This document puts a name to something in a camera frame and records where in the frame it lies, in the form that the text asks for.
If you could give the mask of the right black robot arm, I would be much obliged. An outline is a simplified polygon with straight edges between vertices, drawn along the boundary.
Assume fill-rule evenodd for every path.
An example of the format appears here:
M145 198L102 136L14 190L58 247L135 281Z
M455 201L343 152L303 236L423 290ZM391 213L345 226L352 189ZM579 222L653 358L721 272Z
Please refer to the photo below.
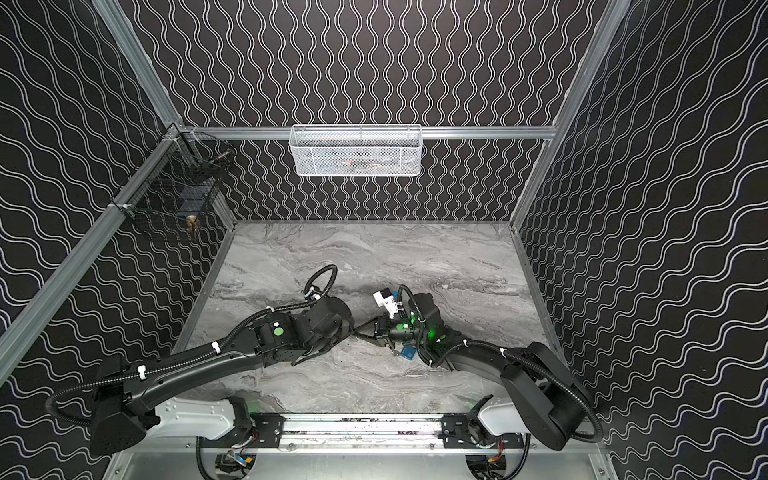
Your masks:
M583 385L545 344L505 347L476 340L448 326L431 295L407 286L374 292L383 314L361 339L419 359L431 369L467 372L500 385L508 398L479 401L467 414L469 437L528 434L551 450L571 441L598 444L604 429Z

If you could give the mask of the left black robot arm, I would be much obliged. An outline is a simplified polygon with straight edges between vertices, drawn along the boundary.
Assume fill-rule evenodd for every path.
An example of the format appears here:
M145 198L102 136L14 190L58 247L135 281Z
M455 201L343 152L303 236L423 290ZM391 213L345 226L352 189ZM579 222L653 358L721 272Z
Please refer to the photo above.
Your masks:
M296 366L322 356L354 330L347 304L330 291L334 264L316 271L299 303L267 307L224 337L154 362L126 363L113 356L98 379L54 392L52 417L85 428L96 456L127 450L158 428L166 401L220 378L280 363Z

